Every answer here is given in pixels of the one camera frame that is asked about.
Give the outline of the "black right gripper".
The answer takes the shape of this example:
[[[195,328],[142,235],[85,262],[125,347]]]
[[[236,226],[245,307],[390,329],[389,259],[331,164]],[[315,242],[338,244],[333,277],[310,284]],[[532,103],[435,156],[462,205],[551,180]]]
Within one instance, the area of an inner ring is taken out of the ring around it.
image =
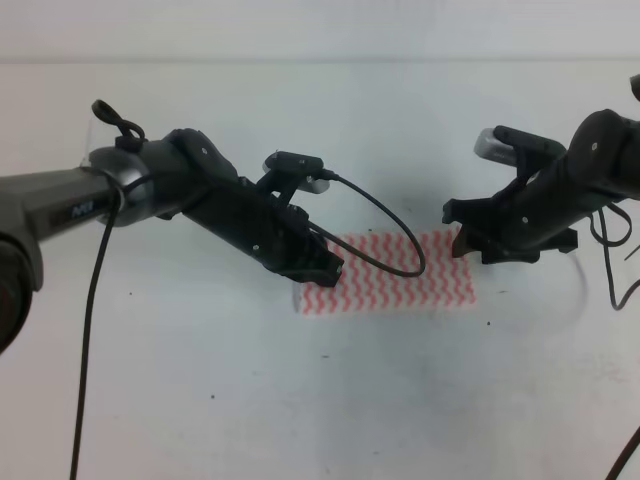
[[[542,170],[534,180],[501,205],[493,239],[497,245],[481,253],[484,264],[519,262],[533,264],[545,251],[567,254],[578,247],[574,200],[579,190],[559,164]],[[451,199],[443,205],[442,222],[470,224],[492,218],[491,198]],[[483,238],[462,225],[452,241],[452,257],[481,252]]]

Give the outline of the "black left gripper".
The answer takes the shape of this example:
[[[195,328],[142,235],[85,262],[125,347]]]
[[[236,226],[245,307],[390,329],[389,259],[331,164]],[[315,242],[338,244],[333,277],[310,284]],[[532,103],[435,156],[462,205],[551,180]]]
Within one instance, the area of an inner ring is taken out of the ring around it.
[[[179,133],[179,151],[203,191],[182,214],[258,261],[272,273],[299,283],[333,288],[344,260],[311,231],[309,215],[290,201],[297,190],[270,191],[238,175],[201,132]]]

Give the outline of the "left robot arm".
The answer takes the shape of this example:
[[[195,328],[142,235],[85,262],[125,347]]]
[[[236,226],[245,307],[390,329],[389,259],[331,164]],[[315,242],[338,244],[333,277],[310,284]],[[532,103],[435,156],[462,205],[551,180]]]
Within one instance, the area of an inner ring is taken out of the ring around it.
[[[273,273],[336,285],[341,259],[291,204],[299,190],[326,190],[319,158],[273,154],[265,175],[252,182],[198,130],[176,129],[151,141],[106,102],[94,102],[92,111],[118,130],[111,146],[91,151],[77,168],[1,181],[3,346],[19,334],[42,287],[41,243],[91,220],[125,227],[180,214]]]

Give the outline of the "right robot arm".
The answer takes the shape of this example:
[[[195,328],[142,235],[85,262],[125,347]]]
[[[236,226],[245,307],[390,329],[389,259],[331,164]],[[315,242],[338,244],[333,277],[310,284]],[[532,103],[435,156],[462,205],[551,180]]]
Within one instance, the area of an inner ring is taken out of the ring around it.
[[[568,146],[498,125],[481,131],[474,152],[516,175],[491,197],[444,205],[444,223],[460,225],[455,258],[478,252],[491,265],[535,263],[549,250],[567,254],[578,246],[575,223],[639,197],[639,124],[610,109],[590,114]]]

